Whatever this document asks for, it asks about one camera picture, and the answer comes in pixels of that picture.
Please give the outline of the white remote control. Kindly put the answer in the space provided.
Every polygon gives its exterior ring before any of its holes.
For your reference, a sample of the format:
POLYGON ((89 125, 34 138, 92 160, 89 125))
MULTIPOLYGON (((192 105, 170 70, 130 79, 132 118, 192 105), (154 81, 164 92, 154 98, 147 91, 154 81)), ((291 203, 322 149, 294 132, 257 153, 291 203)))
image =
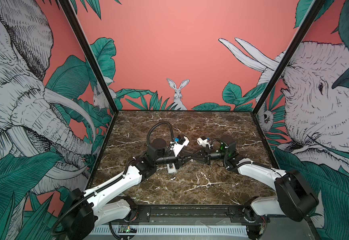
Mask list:
POLYGON ((174 164, 167 164, 166 168, 169 174, 175 174, 177 172, 176 166, 174 164))

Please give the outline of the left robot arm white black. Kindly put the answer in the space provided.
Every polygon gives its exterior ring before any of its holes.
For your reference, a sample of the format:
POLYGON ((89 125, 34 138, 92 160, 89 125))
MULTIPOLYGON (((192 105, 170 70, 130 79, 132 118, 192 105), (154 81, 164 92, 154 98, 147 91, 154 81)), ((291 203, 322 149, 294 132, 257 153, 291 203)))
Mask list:
POLYGON ((53 237, 65 235, 69 239, 82 240, 104 221, 121 219, 119 210, 111 200, 153 175, 157 166, 174 164, 179 168, 187 156, 180 156, 189 144, 185 136, 174 138, 169 145, 163 139, 155 139, 138 158, 133 157, 123 172, 91 189, 71 191, 61 209, 58 219, 50 229, 53 237))

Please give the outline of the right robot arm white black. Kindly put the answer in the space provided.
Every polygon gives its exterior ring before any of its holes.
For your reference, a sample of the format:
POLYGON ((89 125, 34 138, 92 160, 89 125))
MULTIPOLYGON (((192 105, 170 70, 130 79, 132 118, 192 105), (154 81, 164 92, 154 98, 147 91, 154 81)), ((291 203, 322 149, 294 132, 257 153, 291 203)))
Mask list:
POLYGON ((319 205, 318 196, 298 170, 275 169, 242 157, 236 151, 235 140, 229 135, 213 140, 201 137, 197 143, 202 146, 195 154, 197 160, 207 164, 221 160, 227 171, 250 177, 276 193, 246 203, 243 214, 248 222, 268 215, 286 216, 300 222, 319 205))

